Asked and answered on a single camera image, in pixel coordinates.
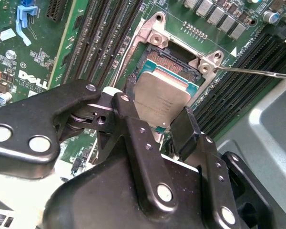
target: capacitor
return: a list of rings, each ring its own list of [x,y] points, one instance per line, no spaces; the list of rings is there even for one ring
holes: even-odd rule
[[[0,95],[0,105],[1,106],[6,105],[12,98],[13,98],[13,96],[9,92],[1,94]]]
[[[263,20],[264,20],[264,22],[267,22],[269,24],[274,24],[279,20],[279,15],[277,13],[270,11],[270,10],[267,10],[263,14]]]

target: blue plastic clip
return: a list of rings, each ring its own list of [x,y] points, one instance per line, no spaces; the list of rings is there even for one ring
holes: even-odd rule
[[[16,32],[22,37],[23,42],[26,46],[32,44],[29,38],[22,32],[22,28],[28,27],[28,14],[32,16],[36,16],[38,11],[37,6],[18,6],[17,7],[17,19],[16,19]]]

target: black memory slot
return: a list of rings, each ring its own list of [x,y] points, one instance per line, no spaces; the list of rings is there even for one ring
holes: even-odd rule
[[[286,66],[286,46],[262,33],[234,67],[280,72]],[[215,137],[275,78],[226,72],[219,84],[196,107],[194,115],[202,131]]]
[[[66,83],[69,79],[74,80],[77,79],[78,76],[74,74],[77,71],[80,61],[85,53],[87,48],[87,41],[89,39],[89,35],[92,34],[92,31],[97,26],[98,21],[94,18],[98,18],[100,16],[100,11],[103,6],[102,0],[89,0],[87,4],[86,11],[83,16],[82,23],[78,30],[78,36],[75,41],[75,44],[72,49],[72,55],[67,63],[67,68],[63,75],[63,83]]]
[[[125,6],[127,5],[128,0],[120,0],[117,1],[114,5],[114,8],[112,10],[112,13],[110,13],[109,18],[107,19],[106,26],[103,31],[103,35],[101,37],[101,41],[105,40],[105,42],[99,42],[97,44],[97,47],[95,48],[96,52],[93,56],[91,61],[88,62],[88,67],[85,69],[85,73],[88,73],[88,80],[92,81],[95,72],[98,69],[100,62],[102,60],[102,57],[107,50],[107,47],[109,45],[109,42],[111,40],[111,37],[113,36],[116,27],[119,23],[119,19],[121,18],[121,15],[125,11]]]
[[[99,39],[99,44],[102,43],[102,38],[98,37],[98,33],[101,27],[103,26],[104,21],[106,22],[106,25],[103,29],[104,31],[106,31],[106,29],[108,28],[108,25],[110,24],[110,18],[106,18],[108,15],[108,12],[110,11],[110,3],[111,3],[110,1],[107,1],[103,4],[103,8],[100,14],[98,15],[98,18],[96,19],[96,21],[98,21],[98,25],[95,26],[93,30],[91,29],[91,33],[88,36],[88,40],[86,42],[82,58],[79,60],[79,67],[76,69],[75,75],[77,76],[77,78],[81,78],[83,69],[85,67],[85,63],[89,62],[92,48],[96,40]]]
[[[254,55],[250,55],[250,61],[247,61],[247,63],[242,63],[242,68],[248,68],[248,65],[254,66],[254,69],[261,70],[261,65],[264,63],[265,59],[268,57],[270,53],[273,52],[273,46],[269,45],[264,39],[263,39],[263,47],[259,50],[261,51],[262,48],[265,48],[264,53],[265,56],[259,58],[254,58]],[[227,82],[225,85],[224,90],[221,91],[221,100],[217,100],[215,104],[213,104],[211,107],[209,107],[206,115],[200,116],[200,122],[201,127],[203,127],[208,120],[213,118],[217,114],[217,110],[221,109],[222,106],[226,105],[227,101],[231,97],[233,97],[236,93],[241,94],[238,92],[238,90],[242,87],[243,84],[254,84],[255,78],[251,77],[251,75],[248,74],[242,74],[242,73],[233,73],[233,77],[231,77],[231,80]]]
[[[127,15],[124,17],[124,21],[120,26],[119,33],[116,35],[116,38],[112,43],[111,51],[108,53],[109,58],[104,61],[104,67],[99,72],[100,77],[96,82],[96,85],[101,86],[104,83],[104,80],[107,77],[113,62],[123,45],[123,41],[125,40],[142,3],[143,0],[136,0],[131,2],[129,10],[127,11]]]
[[[286,50],[279,50],[279,53],[281,56],[285,56],[286,57]],[[270,60],[270,62],[272,61],[276,61],[275,58],[279,58],[278,56],[273,56],[272,60]],[[286,62],[281,65],[280,62],[277,62],[278,67],[274,69],[274,71],[276,72],[280,72],[282,71],[282,69],[284,69],[286,67]],[[250,87],[250,90],[247,91],[246,93],[248,94],[247,97],[239,97],[236,101],[235,101],[235,105],[237,109],[233,109],[232,112],[228,113],[228,115],[224,116],[221,120],[217,120],[216,123],[213,123],[212,125],[212,129],[209,129],[207,131],[210,131],[212,133],[214,133],[214,135],[218,134],[222,128],[224,128],[224,124],[225,122],[223,120],[228,119],[228,120],[232,120],[233,118],[235,118],[237,116],[237,114],[242,110],[245,109],[246,106],[248,106],[248,104],[250,103],[250,101],[252,101],[264,88],[265,85],[268,85],[269,83],[271,83],[273,80],[277,80],[278,79],[273,79],[271,77],[261,77],[261,76],[257,76],[254,75],[256,78],[260,77],[262,78],[262,82],[260,81],[257,84],[254,84],[254,86]]]

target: mounting hole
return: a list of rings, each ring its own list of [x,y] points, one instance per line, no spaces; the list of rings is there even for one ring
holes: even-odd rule
[[[152,149],[151,144],[147,143],[147,144],[146,144],[146,146],[145,146],[145,149],[147,149],[147,150],[151,150],[151,149]]]
[[[162,22],[162,19],[163,19],[163,18],[162,18],[161,15],[157,15],[157,16],[156,16],[156,20],[157,20],[157,21]]]
[[[0,125],[0,142],[5,142],[12,135],[12,132],[6,126]]]
[[[106,117],[105,116],[100,116],[96,119],[97,123],[99,125],[103,125],[106,122]]]
[[[51,142],[45,136],[36,136],[30,139],[29,147],[35,152],[45,152],[51,146]]]
[[[224,179],[221,175],[218,176],[218,179],[219,179],[221,182],[224,182],[224,181],[225,181],[225,179]]]
[[[220,59],[221,58],[221,53],[220,52],[215,53],[214,57],[216,59]]]

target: motherboard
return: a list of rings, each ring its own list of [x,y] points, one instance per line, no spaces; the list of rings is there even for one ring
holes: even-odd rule
[[[286,0],[0,0],[0,107],[76,79],[123,90],[131,76],[161,145],[185,105],[216,139],[279,82],[217,66],[286,73]],[[61,145],[70,166],[96,155],[93,130]]]

